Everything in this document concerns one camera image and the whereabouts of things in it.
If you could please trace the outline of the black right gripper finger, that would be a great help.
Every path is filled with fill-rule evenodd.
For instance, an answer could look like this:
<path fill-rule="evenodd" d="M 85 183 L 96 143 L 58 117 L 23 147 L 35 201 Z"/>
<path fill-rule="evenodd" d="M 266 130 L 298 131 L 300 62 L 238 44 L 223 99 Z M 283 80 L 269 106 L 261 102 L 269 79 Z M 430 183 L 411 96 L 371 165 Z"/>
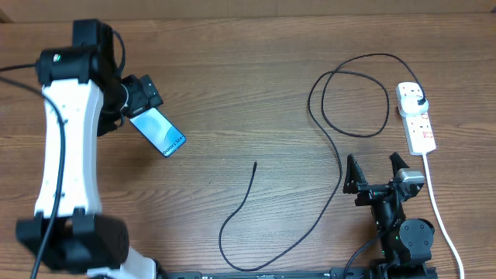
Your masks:
<path fill-rule="evenodd" d="M 394 152 L 389 156 L 393 171 L 393 182 L 402 182 L 405 180 L 409 171 L 409 166 L 402 160 L 401 156 Z"/>
<path fill-rule="evenodd" d="M 350 154 L 346 159 L 346 177 L 343 185 L 344 194 L 357 194 L 367 186 L 365 175 L 357 163 L 354 155 Z"/>

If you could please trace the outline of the Samsung Galaxy smartphone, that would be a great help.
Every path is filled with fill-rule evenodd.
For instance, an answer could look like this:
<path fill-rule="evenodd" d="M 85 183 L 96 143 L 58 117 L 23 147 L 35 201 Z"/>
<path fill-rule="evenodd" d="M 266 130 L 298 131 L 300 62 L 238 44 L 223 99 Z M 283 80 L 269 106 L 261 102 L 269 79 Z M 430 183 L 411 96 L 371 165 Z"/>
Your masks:
<path fill-rule="evenodd" d="M 151 108 L 130 121 L 164 157 L 170 157 L 187 142 L 185 135 L 156 108 Z"/>

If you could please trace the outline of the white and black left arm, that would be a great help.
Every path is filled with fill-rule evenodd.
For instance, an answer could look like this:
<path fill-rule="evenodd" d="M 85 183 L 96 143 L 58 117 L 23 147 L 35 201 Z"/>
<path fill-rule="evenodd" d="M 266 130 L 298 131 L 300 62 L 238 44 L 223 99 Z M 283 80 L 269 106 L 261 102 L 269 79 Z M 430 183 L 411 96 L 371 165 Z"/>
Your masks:
<path fill-rule="evenodd" d="M 126 224 L 104 215 L 97 182 L 97 140 L 125 122 L 165 157 L 185 138 L 159 111 L 149 76 L 122 76 L 113 43 L 119 34 L 97 19 L 77 20 L 69 47 L 44 50 L 35 64 L 46 111 L 43 180 L 18 241 L 34 267 L 89 278 L 164 278 L 157 260 L 129 242 Z"/>

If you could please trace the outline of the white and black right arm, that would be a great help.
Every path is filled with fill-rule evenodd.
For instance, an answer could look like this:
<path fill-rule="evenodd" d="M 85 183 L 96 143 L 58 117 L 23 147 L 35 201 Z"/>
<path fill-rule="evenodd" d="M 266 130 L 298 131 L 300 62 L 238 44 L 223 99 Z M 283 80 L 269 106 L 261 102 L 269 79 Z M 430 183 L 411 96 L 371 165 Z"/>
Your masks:
<path fill-rule="evenodd" d="M 414 198 L 425 184 L 420 170 L 411 169 L 398 153 L 390 155 L 393 178 L 385 184 L 369 184 L 352 154 L 347 157 L 345 194 L 355 194 L 355 205 L 368 206 L 377 227 L 377 236 L 361 246 L 346 263 L 344 278 L 436 278 L 431 247 L 434 226 L 426 219 L 409 219 L 402 206 Z M 371 245 L 379 243 L 383 257 L 365 268 L 351 263 Z"/>

